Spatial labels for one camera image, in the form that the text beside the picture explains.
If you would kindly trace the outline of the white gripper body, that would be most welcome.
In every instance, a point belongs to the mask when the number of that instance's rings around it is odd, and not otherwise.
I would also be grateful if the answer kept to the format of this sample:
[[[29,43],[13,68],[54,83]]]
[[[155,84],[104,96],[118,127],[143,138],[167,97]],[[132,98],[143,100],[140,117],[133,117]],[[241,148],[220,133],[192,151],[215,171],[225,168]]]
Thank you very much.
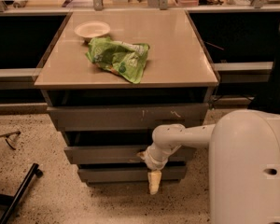
[[[167,149],[151,145],[146,150],[138,152],[137,156],[147,165],[149,170],[160,171],[168,162],[169,153]]]

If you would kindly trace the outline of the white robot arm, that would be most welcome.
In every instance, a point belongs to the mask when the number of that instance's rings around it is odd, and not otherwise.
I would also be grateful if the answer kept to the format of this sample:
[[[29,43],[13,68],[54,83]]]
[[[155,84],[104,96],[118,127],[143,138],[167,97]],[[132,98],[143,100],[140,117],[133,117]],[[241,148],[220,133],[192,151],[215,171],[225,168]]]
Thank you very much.
[[[206,147],[211,224],[280,224],[280,115],[237,110],[210,125],[161,125],[152,140],[139,153],[152,194],[179,148]]]

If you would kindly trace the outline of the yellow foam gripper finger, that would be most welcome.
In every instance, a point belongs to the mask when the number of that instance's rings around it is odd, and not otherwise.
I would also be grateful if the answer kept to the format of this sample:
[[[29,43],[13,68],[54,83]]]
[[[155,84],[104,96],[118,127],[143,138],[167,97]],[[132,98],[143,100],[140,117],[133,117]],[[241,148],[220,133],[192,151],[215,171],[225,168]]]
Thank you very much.
[[[161,171],[149,171],[147,173],[149,193],[155,195],[158,193],[161,183]]]

